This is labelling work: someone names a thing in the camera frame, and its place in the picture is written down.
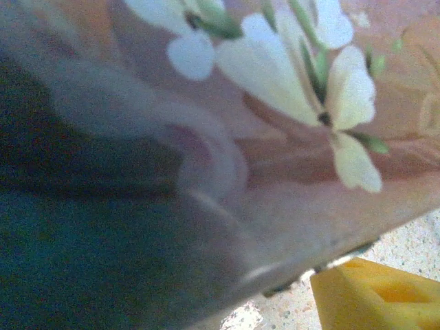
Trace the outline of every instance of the yellow object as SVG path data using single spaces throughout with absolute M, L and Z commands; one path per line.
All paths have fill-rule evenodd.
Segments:
M 440 283 L 355 258 L 311 277 L 323 330 L 440 330 Z

